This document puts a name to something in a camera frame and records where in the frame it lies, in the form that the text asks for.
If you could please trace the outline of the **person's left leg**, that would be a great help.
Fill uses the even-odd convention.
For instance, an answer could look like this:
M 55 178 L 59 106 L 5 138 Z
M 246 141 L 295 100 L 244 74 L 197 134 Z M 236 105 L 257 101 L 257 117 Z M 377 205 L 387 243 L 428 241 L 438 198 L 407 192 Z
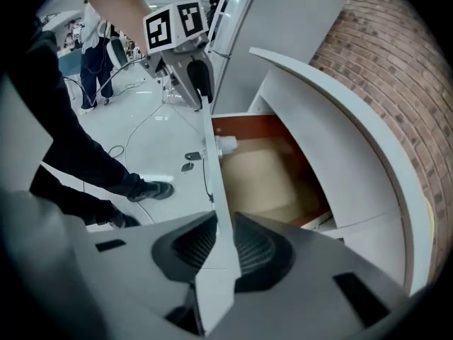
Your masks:
M 131 174 L 82 128 L 59 71 L 55 35 L 26 15 L 7 19 L 16 53 L 6 53 L 6 73 L 41 126 L 52 137 L 44 161 L 51 167 L 130 200 L 152 192 L 149 183 Z

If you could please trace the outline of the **blue table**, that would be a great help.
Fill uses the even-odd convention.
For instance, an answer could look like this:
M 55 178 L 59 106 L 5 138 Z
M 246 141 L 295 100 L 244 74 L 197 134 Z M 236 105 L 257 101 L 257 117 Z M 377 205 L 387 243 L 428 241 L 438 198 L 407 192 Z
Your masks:
M 71 51 L 58 57 L 59 70 L 63 76 L 68 77 L 80 74 L 81 50 Z

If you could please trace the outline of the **white curved table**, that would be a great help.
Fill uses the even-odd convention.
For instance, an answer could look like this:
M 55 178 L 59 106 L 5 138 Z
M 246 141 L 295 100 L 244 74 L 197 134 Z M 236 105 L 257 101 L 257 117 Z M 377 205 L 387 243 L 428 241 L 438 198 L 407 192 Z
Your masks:
M 386 123 L 331 76 L 253 47 L 271 65 L 256 94 L 316 174 L 342 237 L 409 294 L 428 284 L 432 235 L 416 172 Z

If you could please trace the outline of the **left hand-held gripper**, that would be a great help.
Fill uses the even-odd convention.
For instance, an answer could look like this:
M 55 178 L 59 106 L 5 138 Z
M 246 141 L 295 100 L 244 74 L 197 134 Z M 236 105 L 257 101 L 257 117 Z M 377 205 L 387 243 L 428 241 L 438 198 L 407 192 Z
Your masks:
M 194 110 L 213 101 L 212 63 L 205 52 L 209 26 L 201 1 L 169 4 L 144 18 L 147 53 L 143 67 L 154 78 L 171 71 L 176 91 Z

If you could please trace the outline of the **person's right leg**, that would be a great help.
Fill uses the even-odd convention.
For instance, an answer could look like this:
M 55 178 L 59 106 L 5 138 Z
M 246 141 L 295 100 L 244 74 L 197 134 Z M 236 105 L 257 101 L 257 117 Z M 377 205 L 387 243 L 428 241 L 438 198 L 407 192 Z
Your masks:
M 65 215 L 81 218 L 86 225 L 107 224 L 119 210 L 109 201 L 61 184 L 45 167 L 39 166 L 30 192 L 56 204 Z

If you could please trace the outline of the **person's black shoe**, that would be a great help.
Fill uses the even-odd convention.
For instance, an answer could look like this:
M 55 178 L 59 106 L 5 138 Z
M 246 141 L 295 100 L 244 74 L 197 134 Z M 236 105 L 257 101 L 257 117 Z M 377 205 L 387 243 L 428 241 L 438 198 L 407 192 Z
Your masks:
M 143 179 L 139 181 L 136 188 L 127 196 L 130 202 L 138 203 L 145 199 L 165 200 L 174 194 L 172 184 L 163 181 L 147 182 Z
M 123 212 L 119 211 L 115 213 L 107 223 L 113 229 L 123 229 L 127 227 L 139 227 L 141 224 L 140 222 L 130 215 L 126 215 Z

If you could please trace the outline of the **person's left black shoe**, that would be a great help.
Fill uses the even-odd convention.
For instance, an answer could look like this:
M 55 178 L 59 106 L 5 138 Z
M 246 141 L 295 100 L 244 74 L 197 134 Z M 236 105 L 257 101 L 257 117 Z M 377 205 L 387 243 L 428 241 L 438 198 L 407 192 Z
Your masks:
M 145 199 L 165 200 L 174 194 L 172 184 L 163 181 L 147 182 L 143 179 L 139 181 L 136 188 L 127 196 L 130 202 L 138 203 Z

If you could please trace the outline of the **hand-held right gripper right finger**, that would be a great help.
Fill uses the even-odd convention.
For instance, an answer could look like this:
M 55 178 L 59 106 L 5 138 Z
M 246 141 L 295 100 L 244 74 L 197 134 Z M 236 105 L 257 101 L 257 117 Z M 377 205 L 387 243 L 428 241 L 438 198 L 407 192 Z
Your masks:
M 233 223 L 242 274 L 212 340 L 350 340 L 407 300 L 337 239 L 243 213 Z

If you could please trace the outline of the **white cabinet door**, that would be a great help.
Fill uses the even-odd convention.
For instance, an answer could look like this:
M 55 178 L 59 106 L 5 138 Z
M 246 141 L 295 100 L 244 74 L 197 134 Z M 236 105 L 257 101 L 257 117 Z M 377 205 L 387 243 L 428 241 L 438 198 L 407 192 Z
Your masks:
M 208 188 L 217 214 L 216 242 L 195 278 L 202 325 L 209 334 L 231 309 L 241 275 L 234 213 L 313 228 L 331 210 L 308 161 L 276 115 L 212 115 L 207 101 L 201 113 Z M 219 158 L 216 135 L 236 137 L 238 148 Z

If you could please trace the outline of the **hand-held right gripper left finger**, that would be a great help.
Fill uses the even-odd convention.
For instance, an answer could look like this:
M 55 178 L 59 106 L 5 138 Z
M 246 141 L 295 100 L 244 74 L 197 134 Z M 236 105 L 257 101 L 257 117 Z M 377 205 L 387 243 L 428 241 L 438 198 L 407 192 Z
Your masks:
M 204 334 L 195 278 L 214 247 L 216 230 L 211 211 L 88 237 L 134 298 L 177 327 Z

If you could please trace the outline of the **person's left forearm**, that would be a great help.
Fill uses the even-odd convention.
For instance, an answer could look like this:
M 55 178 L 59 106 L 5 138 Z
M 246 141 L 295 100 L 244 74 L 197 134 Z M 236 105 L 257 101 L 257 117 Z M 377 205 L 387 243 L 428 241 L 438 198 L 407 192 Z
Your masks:
M 142 53 L 147 53 L 144 18 L 151 13 L 145 0 L 88 0 L 100 16 L 131 38 Z

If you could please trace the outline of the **person's leg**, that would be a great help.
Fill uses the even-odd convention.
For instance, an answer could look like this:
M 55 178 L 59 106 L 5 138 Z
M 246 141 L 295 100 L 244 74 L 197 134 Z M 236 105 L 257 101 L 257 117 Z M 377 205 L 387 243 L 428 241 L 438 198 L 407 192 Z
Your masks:
M 51 167 L 130 200 L 152 192 L 149 183 L 131 174 L 82 128 L 59 71 L 55 35 L 26 15 L 7 19 L 16 53 L 6 53 L 6 73 L 41 126 L 52 137 L 44 161 Z
M 119 210 L 109 201 L 61 184 L 45 167 L 39 166 L 30 192 L 56 204 L 65 215 L 81 218 L 86 225 L 107 224 Z

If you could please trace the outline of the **person's right black shoe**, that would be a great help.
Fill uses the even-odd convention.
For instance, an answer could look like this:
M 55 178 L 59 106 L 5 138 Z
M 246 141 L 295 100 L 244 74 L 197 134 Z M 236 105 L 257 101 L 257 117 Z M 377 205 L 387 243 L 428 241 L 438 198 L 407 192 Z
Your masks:
M 127 227 L 139 227 L 141 224 L 140 222 L 130 215 L 126 215 L 123 212 L 119 211 L 115 213 L 107 223 L 113 229 L 123 229 Z

